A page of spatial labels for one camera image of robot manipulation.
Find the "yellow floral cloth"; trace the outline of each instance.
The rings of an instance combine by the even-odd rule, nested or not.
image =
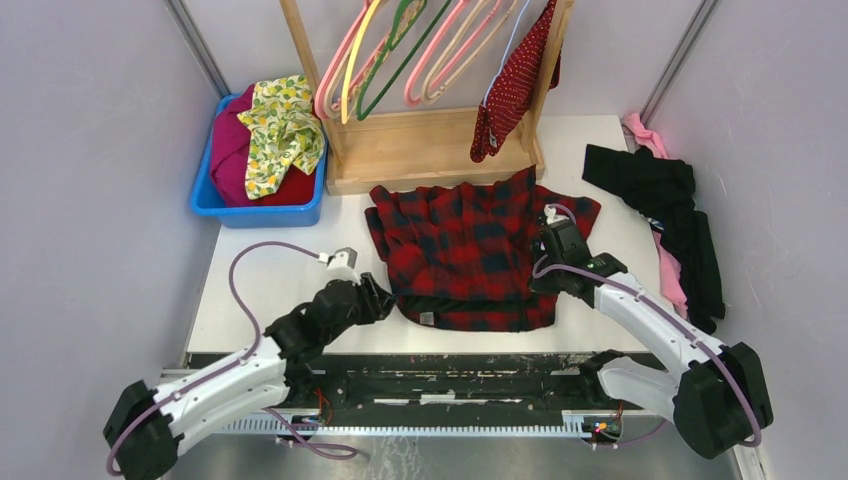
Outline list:
[[[312,115],[312,91],[303,75],[259,82],[253,108],[238,115],[250,130],[245,172],[247,198],[276,193],[289,167],[312,175],[324,154],[321,122]]]

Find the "metal pole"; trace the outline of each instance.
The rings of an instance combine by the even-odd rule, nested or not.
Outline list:
[[[165,0],[165,4],[174,17],[174,21],[177,22],[177,26],[183,32],[188,46],[191,48],[192,53],[194,53],[195,58],[197,58],[197,63],[200,64],[200,68],[203,69],[203,73],[206,74],[206,78],[209,79],[209,83],[215,88],[218,96],[224,98],[229,95],[231,93],[230,87],[227,85],[227,81],[224,80],[224,75],[221,74],[221,70],[212,57],[212,52],[209,51],[209,47],[203,40],[203,36],[197,29],[197,25],[191,18],[191,14],[183,3],[183,0]]]
[[[672,82],[674,82],[674,79],[677,77],[678,72],[680,72],[683,63],[689,57],[692,47],[695,45],[695,42],[704,30],[707,20],[709,20],[719,1],[720,0],[701,0],[701,4],[698,5],[698,9],[695,10],[692,20],[689,21],[689,25],[686,27],[686,31],[680,38],[680,42],[678,42],[677,47],[674,49],[674,53],[671,54],[671,58],[668,60],[665,70],[663,70],[654,90],[651,92],[651,96],[648,97],[648,101],[645,102],[645,106],[642,108],[642,112],[639,116],[642,117],[642,123],[645,126],[650,124],[654,115],[656,115],[660,103],[663,98],[665,98],[665,94],[668,92]]]

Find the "red polka dot garment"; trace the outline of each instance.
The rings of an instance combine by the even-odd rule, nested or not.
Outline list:
[[[506,137],[515,130],[530,109],[556,2],[557,0],[548,0],[539,20],[512,52],[495,80],[488,100],[485,101],[486,106],[480,103],[477,126],[474,128],[474,143],[471,145],[471,160],[479,163],[487,155],[497,155]],[[560,60],[557,59],[550,88],[559,85]]]

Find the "blue bin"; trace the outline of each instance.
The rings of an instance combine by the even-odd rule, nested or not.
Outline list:
[[[233,94],[225,97],[215,111],[217,117],[229,103],[241,96]],[[209,177],[209,162],[212,156],[212,135],[206,141],[203,161],[191,191],[191,209],[203,217],[217,217],[221,224],[229,228],[275,228],[309,227],[321,218],[321,199],[324,196],[324,178],[327,172],[327,149],[315,169],[315,192],[312,201],[306,205],[287,205],[285,207],[236,207],[229,208],[218,195],[218,190]]]

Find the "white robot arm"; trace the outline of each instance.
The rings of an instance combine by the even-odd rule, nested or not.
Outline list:
[[[674,423],[706,458],[744,444],[772,423],[762,366],[748,346],[725,346],[661,305],[614,257],[591,256],[567,217],[549,215],[541,245],[545,259],[539,265],[547,267],[534,271],[533,289],[581,298],[665,366],[657,370],[619,352],[602,352],[580,367],[591,394],[632,403]],[[292,388],[293,382],[309,383],[306,362],[351,326],[388,316],[395,298],[370,274],[355,273],[355,251],[342,249],[320,260],[335,279],[251,346],[175,382],[149,389],[139,381],[124,390],[103,431],[120,474],[128,480],[159,478],[211,433],[292,400],[303,390]]]
[[[705,458],[737,444],[757,444],[774,416],[756,352],[728,347],[680,318],[647,292],[609,254],[592,256],[576,224],[546,208],[541,257],[533,272],[539,292],[566,292],[627,329],[662,363],[641,365],[620,352],[600,353],[581,365],[590,390],[623,400],[673,423]],[[754,442],[746,441],[754,436]]]

